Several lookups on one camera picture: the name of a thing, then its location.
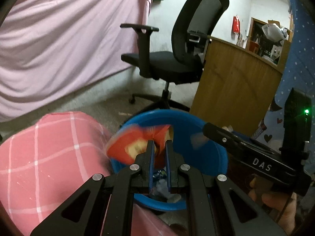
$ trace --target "wooden desk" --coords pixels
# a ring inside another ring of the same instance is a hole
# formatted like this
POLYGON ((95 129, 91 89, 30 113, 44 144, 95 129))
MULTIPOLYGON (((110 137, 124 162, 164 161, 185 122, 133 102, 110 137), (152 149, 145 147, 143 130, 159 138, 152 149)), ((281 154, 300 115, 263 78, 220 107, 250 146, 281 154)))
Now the wooden desk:
POLYGON ((251 136, 267 112, 284 68, 229 42, 211 39, 190 113, 251 136))

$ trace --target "black office chair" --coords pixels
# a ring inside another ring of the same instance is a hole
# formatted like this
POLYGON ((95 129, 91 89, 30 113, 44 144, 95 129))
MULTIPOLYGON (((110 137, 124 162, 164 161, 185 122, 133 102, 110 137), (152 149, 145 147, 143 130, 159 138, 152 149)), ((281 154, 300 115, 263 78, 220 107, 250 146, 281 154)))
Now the black office chair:
POLYGON ((154 102, 137 114, 170 107, 189 112, 189 107, 170 99, 169 84, 170 82, 174 82, 176 85, 193 83, 200 80, 203 63, 198 55, 193 54, 191 46, 201 38, 211 35, 213 28, 228 6, 229 0, 187 0, 172 31, 173 52, 150 53, 150 35, 153 31, 159 31, 157 27, 127 23, 120 25, 121 28, 133 28, 136 31, 139 49, 139 54, 122 54, 121 60, 139 67, 140 75, 145 78, 166 81, 161 97, 132 94, 132 98, 129 100, 131 104, 135 102, 135 97, 154 102), (197 37, 197 40, 190 39, 190 36, 197 37))

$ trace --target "chair backrest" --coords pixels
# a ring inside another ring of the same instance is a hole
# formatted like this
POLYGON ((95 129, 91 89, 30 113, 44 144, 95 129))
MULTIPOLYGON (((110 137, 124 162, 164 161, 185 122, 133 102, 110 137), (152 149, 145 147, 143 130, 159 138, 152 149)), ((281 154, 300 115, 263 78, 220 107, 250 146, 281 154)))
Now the chair backrest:
POLYGON ((185 64, 187 59, 193 59, 193 55, 188 54, 185 48, 187 32, 192 30, 211 35, 229 4, 229 0, 187 0, 185 2, 172 31, 172 49, 178 62, 185 64))

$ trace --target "metal rivet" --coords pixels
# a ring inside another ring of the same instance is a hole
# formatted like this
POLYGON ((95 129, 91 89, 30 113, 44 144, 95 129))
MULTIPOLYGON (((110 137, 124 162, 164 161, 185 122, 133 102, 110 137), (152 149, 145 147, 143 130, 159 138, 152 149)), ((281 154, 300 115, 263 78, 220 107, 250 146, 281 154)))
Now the metal rivet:
POLYGON ((138 164, 132 164, 132 165, 130 165, 130 167, 129 167, 131 170, 138 170, 140 167, 139 167, 139 165, 138 164))
POLYGON ((92 176, 92 179, 93 179, 94 181, 99 181, 99 180, 102 179, 102 174, 94 174, 94 175, 92 176))
POLYGON ((226 175, 218 175, 218 180, 219 181, 221 181, 221 182, 224 182, 224 181, 226 181, 227 180, 227 177, 226 177, 226 175))
POLYGON ((188 164, 183 164, 181 165, 181 169, 187 171, 190 170, 190 166, 188 164))

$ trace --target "blue trash bin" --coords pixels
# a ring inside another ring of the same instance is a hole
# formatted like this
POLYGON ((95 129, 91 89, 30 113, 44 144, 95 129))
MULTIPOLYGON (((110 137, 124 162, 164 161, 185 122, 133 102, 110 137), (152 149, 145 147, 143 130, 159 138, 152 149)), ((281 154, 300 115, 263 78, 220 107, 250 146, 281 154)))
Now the blue trash bin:
MULTIPOLYGON (((170 109, 153 110, 139 114, 127 121, 121 128, 131 124, 141 127, 170 124, 174 128, 174 152, 184 157, 185 163, 193 166, 203 174, 216 176, 227 171, 228 157, 226 149, 219 144, 208 141, 199 149, 193 149, 191 135, 202 132, 205 122, 198 117, 186 112, 170 109)), ((111 159, 115 173, 125 167, 124 164, 111 159)), ((135 200, 142 206, 159 211, 172 211, 186 209, 186 202, 165 203, 153 200, 142 194, 135 194, 135 200)))

